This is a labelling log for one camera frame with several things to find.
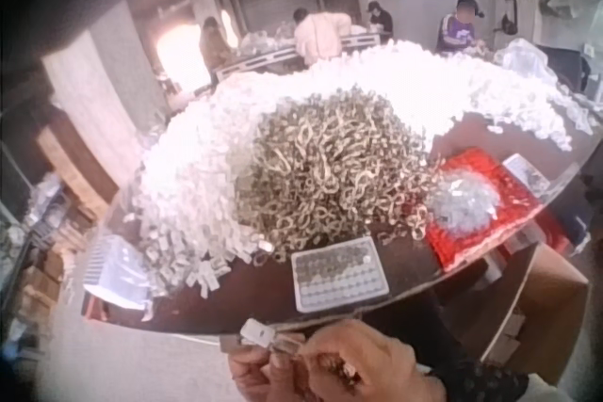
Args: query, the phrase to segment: round table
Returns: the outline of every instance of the round table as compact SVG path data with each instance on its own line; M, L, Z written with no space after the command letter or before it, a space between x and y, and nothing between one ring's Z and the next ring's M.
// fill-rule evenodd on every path
M432 154L449 157L467 148L479 147L502 161L520 153L559 189L543 200L543 205L551 202L569 184L603 137L603 129L599 126L589 136L577 131L574 124L566 120L565 128L572 137L573 150L563 152L551 140L540 140L514 125L504 126L504 132L498 135L488 131L488 124L481 115L465 115L446 135L436 138ZM212 292L209 299L201 298L199 286L185 287L173 298L157 299L155 315L148 322L141 321L143 312L113 305L106 310L106 321L140 330L208 335L238 333L250 317L267 324L301 328L374 310L417 294L471 264L463 263L445 273L429 244L411 238L398 239L386 247L377 244L377 249L390 293L355 305L301 314L296 310L290 263L279 265L270 261L262 267L253 267L236 260L232 272L220 278L220 289ZM471 262L490 249L491 245L484 246L474 254Z

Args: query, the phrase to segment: table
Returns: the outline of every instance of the table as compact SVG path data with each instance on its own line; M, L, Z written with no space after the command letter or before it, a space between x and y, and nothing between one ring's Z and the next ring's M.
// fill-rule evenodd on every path
M349 35L341 38L341 45L346 52L363 50L367 47L378 46L381 44L381 35L378 33L362 33L359 35ZM262 71L269 65L283 63L295 59L302 60L295 46L287 46L271 52L265 52L257 56L240 58L234 63L221 66L216 70L216 76L219 81L226 79L235 72Z
M447 157L478 146L502 161L520 152L559 188L551 192L544 205L549 204L578 173L603 137L600 126L595 128L592 136L588 136L566 121L565 128L572 137L573 151L563 152L552 141L540 140L514 125L504 126L501 135L489 132L487 125L488 121L481 115L465 115L446 135L436 138L432 154ZM208 300L200 297L198 287L185 287L173 299L156 301L155 316L149 322L140 321L142 312L111 305L106 319L133 329L185 334L236 333L249 317L285 330L292 325L300 328L380 308L426 290L471 264L464 263L454 271L444 273L429 244L414 242L410 238L401 238L387 247L378 245L377 248L390 287L390 294L383 298L322 313L301 314L296 311L290 264L268 262L256 268L237 260L233 271L220 279L220 290L212 293ZM472 262L489 250L484 247L474 255Z

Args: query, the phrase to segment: black cap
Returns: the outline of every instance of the black cap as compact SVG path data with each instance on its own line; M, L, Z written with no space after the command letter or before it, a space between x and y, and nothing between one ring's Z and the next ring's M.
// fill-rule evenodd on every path
M478 1L477 0L459 0L456 3L456 8L463 6L463 7L467 7L467 8L473 8L475 10L475 15L483 18L483 13L480 11L480 6L478 5Z
M367 12L371 12L373 9L381 9L381 5L379 5L379 2L377 2L376 0L373 0L372 2L368 3L368 10Z

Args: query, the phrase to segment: person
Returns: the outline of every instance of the person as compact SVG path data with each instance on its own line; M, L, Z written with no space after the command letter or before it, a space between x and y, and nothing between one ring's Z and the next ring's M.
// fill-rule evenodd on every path
M385 11L379 2L374 0L368 3L368 12L370 13L370 23L374 24L381 34L381 43L387 43L394 37L392 15Z
M484 47L483 41L475 38L473 22L476 16L482 14L475 0L458 0L456 12L447 14L440 23L436 52L460 52L473 45Z
M217 85L215 70L228 61L232 56L232 50L220 32L218 21L213 16L205 19L199 49L205 66L211 74L212 83Z
M353 390L319 364L333 354L355 369ZM358 320L316 332L299 351L300 361L246 346L229 355L233 380L250 402L566 402L568 396L537 376L516 374L465 359L425 373L412 347ZM301 391L307 379L309 392Z
M351 34L351 17L346 13L312 13L298 8L293 13L296 49L307 66L340 56L341 37Z

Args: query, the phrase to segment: bright light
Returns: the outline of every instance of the bright light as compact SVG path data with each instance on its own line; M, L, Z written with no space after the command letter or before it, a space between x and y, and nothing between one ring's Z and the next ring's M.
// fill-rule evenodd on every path
M184 92L192 92L211 82L199 50L200 37L198 25L178 25L157 42L157 54L163 69Z
M233 20L225 9L222 10L221 16L224 28L226 29L226 41L230 47L236 49L238 47L238 36L233 28Z

